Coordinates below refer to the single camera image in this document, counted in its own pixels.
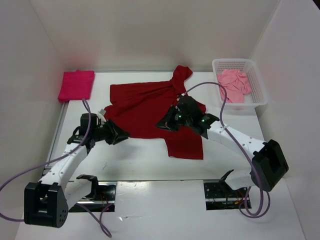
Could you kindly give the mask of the dark red t shirt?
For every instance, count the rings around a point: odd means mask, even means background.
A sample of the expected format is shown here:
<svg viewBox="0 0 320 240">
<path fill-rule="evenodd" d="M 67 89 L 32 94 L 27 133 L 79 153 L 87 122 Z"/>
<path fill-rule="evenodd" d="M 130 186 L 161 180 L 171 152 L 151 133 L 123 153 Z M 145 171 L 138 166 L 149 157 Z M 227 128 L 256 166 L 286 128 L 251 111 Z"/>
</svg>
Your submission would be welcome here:
<svg viewBox="0 0 320 240">
<path fill-rule="evenodd" d="M 203 160 L 202 137 L 188 127 L 177 132 L 156 127 L 177 96 L 186 91 L 185 80 L 193 74 L 187 66 L 177 66 L 172 78 L 159 82 L 112 84 L 111 104 L 104 109 L 104 117 L 130 133 L 132 138 L 163 139 L 168 156 L 180 159 Z"/>
</svg>

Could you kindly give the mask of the magenta t shirt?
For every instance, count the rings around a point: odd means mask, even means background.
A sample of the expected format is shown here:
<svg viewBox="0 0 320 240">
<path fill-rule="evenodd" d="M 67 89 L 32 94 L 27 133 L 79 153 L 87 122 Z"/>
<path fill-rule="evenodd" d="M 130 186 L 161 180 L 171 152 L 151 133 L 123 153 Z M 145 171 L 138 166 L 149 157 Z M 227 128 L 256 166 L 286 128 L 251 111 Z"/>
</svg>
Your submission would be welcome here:
<svg viewBox="0 0 320 240">
<path fill-rule="evenodd" d="M 76 70 L 63 73 L 58 101 L 65 103 L 74 100 L 88 100 L 91 97 L 95 72 L 93 70 Z"/>
</svg>

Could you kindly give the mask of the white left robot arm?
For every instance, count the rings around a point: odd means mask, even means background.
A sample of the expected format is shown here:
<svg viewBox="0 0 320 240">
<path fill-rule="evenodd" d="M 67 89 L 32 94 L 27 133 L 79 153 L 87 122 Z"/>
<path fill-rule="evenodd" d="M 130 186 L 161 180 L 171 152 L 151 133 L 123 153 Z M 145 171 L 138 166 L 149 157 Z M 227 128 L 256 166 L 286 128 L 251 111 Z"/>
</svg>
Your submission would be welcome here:
<svg viewBox="0 0 320 240">
<path fill-rule="evenodd" d="M 89 155 L 97 142 L 116 145 L 130 134 L 112 120 L 101 122 L 95 114 L 83 114 L 80 125 L 68 139 L 62 159 L 54 164 L 38 182 L 30 182 L 24 189 L 24 223 L 60 228 L 69 210 L 83 197 L 96 199 L 100 194 L 98 178 L 81 174 L 73 182 L 70 178 Z"/>
</svg>

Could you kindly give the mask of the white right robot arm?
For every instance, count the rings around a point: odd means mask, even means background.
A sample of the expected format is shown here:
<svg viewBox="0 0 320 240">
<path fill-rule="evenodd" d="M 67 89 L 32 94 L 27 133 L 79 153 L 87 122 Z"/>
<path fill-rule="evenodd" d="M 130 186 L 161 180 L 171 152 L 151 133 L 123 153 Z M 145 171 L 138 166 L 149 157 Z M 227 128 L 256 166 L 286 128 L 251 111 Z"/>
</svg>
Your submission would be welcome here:
<svg viewBox="0 0 320 240">
<path fill-rule="evenodd" d="M 248 168 L 229 170 L 220 179 L 219 191 L 225 197 L 232 196 L 240 188 L 252 186 L 269 193 L 289 170 L 277 141 L 271 139 L 265 142 L 250 137 L 223 125 L 218 117 L 210 113 L 182 110 L 172 105 L 155 126 L 170 132 L 188 127 L 197 135 L 220 143 L 249 161 Z"/>
</svg>

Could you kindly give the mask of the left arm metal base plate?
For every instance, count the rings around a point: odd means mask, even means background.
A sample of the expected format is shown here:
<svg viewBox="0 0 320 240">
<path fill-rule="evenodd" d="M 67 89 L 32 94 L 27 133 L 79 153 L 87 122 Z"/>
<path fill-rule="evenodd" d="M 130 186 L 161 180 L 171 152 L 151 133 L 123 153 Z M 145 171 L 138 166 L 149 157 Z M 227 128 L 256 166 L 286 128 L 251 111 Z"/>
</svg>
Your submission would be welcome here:
<svg viewBox="0 0 320 240">
<path fill-rule="evenodd" d="M 70 213 L 84 212 L 85 210 L 79 205 L 85 206 L 91 212 L 99 213 L 107 204 L 115 205 L 116 189 L 116 182 L 99 181 L 95 196 L 89 196 L 92 191 L 92 183 L 82 179 L 69 182 L 64 195 Z"/>
</svg>

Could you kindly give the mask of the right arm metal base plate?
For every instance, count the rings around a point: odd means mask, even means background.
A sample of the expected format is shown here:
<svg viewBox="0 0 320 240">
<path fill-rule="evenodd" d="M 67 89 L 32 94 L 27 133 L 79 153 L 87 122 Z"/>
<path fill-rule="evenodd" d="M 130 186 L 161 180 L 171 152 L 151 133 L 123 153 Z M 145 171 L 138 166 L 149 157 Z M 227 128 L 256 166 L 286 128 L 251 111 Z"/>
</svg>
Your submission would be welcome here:
<svg viewBox="0 0 320 240">
<path fill-rule="evenodd" d="M 203 188 L 207 211 L 238 209 L 244 202 L 247 193 L 246 187 L 232 190 L 218 179 L 204 180 Z"/>
</svg>

